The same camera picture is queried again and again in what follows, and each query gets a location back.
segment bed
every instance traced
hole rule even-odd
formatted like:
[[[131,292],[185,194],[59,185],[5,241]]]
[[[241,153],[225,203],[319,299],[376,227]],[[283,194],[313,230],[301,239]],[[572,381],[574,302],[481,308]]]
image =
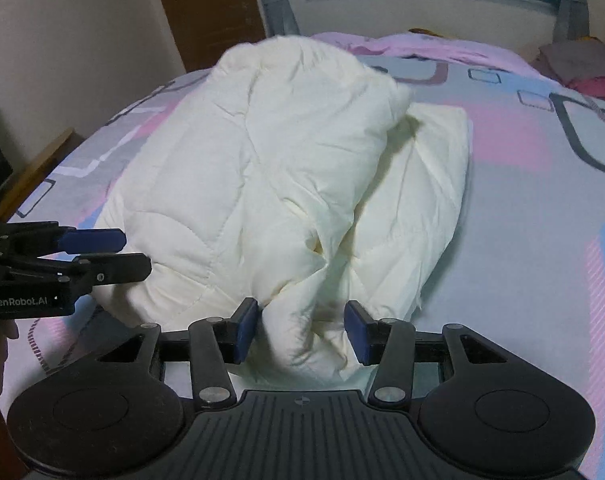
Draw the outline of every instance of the bed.
[[[578,390],[597,419],[582,472],[605,479],[605,102],[487,66],[359,59],[412,85],[419,102],[464,107],[473,128],[459,225],[412,321],[432,332],[464,323]],[[181,76],[113,117],[12,221],[91,228],[146,138],[207,74]],[[73,316],[18,325],[0,398],[5,413],[26,387],[124,330],[88,296]],[[184,367],[168,368],[166,381],[190,396]]]

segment white comforter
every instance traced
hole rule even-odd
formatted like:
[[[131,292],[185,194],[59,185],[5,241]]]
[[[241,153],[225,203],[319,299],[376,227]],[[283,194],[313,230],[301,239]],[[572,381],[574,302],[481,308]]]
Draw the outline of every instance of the white comforter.
[[[229,50],[114,186],[97,228],[153,262],[97,287],[127,324],[183,330],[263,307],[245,378],[284,388],[366,381],[346,300],[407,318],[451,240],[468,161],[459,108],[306,38]]]

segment circular pad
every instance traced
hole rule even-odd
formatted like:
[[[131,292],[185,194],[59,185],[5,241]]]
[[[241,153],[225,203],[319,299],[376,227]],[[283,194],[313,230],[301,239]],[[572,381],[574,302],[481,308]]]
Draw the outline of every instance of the circular pad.
[[[549,419],[544,400],[518,390],[498,390],[476,401],[476,415],[485,424],[507,433],[526,433]]]
[[[100,410],[83,410],[79,406],[94,403]],[[71,392],[54,405],[54,419],[70,430],[104,430],[120,422],[127,414],[129,403],[121,394],[88,388]]]
[[[25,461],[50,476],[108,478],[167,449],[183,426],[180,398],[159,381],[109,379],[86,387],[44,380],[23,392],[7,425]]]
[[[575,466],[595,420],[579,394],[537,368],[470,364],[425,397],[419,426],[459,465],[519,478]]]

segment metal screw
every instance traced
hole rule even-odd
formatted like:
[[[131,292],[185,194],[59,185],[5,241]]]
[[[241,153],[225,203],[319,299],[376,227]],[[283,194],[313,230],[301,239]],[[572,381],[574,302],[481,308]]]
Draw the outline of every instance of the metal screw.
[[[207,404],[213,404],[214,402],[222,402],[231,397],[231,393],[227,388],[221,388],[220,386],[209,386],[209,388],[203,388],[200,390],[198,397],[200,397]]]
[[[384,386],[374,392],[374,397],[380,402],[401,402],[405,398],[405,391],[395,386]]]

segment wooden door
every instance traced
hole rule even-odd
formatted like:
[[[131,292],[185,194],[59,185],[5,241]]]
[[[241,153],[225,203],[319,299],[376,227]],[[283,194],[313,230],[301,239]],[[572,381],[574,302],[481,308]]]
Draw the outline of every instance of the wooden door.
[[[229,47],[265,38],[256,0],[161,0],[188,72],[214,65]]]

